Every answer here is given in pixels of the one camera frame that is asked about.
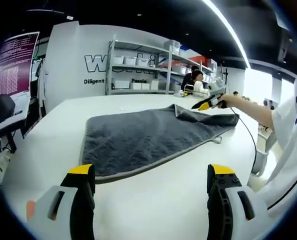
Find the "white shirt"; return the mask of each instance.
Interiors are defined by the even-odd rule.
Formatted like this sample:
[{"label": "white shirt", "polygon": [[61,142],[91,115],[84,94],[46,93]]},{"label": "white shirt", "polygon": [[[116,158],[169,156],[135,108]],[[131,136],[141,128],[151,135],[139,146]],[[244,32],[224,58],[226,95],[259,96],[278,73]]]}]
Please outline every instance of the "white shirt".
[{"label": "white shirt", "polygon": [[284,152],[268,179],[258,192],[268,207],[278,201],[297,180],[297,114],[291,98],[272,112],[277,141]]}]

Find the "dark hair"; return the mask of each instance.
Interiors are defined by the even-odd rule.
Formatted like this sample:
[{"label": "dark hair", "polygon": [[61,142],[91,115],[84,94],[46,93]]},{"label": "dark hair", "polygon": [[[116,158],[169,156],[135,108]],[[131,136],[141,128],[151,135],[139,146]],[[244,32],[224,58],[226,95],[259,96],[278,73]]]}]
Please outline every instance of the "dark hair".
[{"label": "dark hair", "polygon": [[192,72],[196,71],[196,70],[200,70],[200,68],[196,65],[193,65],[191,68]]},{"label": "dark hair", "polygon": [[193,71],[192,72],[192,80],[195,80],[197,78],[197,76],[200,74],[203,75],[203,73],[200,70]]}]

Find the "white table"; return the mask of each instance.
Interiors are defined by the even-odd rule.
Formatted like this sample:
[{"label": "white table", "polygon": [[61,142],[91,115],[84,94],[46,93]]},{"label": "white table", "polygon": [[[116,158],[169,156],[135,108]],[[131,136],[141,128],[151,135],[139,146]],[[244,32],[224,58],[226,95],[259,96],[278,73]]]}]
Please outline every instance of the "white table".
[{"label": "white table", "polygon": [[[195,97],[171,95],[111,95],[66,100],[44,117],[27,135],[5,173],[2,189],[22,221],[26,202],[36,201],[59,185],[79,164],[87,119],[117,113],[164,108],[190,108]],[[257,141],[258,123],[235,110]],[[231,114],[209,109],[207,114]],[[206,239],[207,167],[232,168],[243,185],[255,156],[252,138],[238,122],[222,135],[222,143],[208,142],[159,167],[119,181],[96,185],[94,230],[101,240]]]}]

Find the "shelving unit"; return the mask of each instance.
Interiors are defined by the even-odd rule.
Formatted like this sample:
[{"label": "shelving unit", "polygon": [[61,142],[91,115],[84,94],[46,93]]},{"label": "shelving unit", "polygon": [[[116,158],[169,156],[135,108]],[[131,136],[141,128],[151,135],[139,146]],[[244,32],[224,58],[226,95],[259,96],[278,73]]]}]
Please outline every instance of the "shelving unit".
[{"label": "shelving unit", "polygon": [[[126,64],[113,64],[112,59],[115,50],[126,50],[134,51],[139,53],[147,53],[156,55],[155,66],[159,66],[159,58],[165,57],[168,59],[167,69],[159,67],[149,67],[149,66],[138,66],[138,65],[126,65]],[[129,94],[129,93],[156,93],[156,94],[173,94],[175,91],[170,90],[171,75],[184,77],[185,74],[181,74],[172,71],[172,61],[178,61],[187,65],[196,65],[205,74],[213,73],[212,69],[207,66],[202,65],[202,63],[197,63],[188,59],[187,57],[180,56],[173,53],[173,46],[169,46],[169,50],[150,46],[146,44],[140,44],[135,42],[120,41],[113,39],[109,42],[108,54],[107,54],[107,65],[106,65],[106,95],[111,94]],[[132,89],[112,89],[112,74],[113,69],[134,69],[134,70],[146,70],[152,71],[155,78],[158,78],[159,73],[167,73],[166,77],[166,90],[132,90]]]}]

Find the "computer screen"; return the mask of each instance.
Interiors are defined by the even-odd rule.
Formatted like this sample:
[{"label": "computer screen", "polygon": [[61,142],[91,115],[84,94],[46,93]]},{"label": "computer screen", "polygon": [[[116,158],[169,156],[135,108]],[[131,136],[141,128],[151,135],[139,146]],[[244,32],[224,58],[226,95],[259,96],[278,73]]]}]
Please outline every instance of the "computer screen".
[{"label": "computer screen", "polygon": [[0,49],[0,105],[6,100],[5,105],[10,106],[7,113],[1,112],[0,107],[0,137],[8,127],[27,117],[33,52],[38,36],[38,32],[30,32],[11,37]]}]

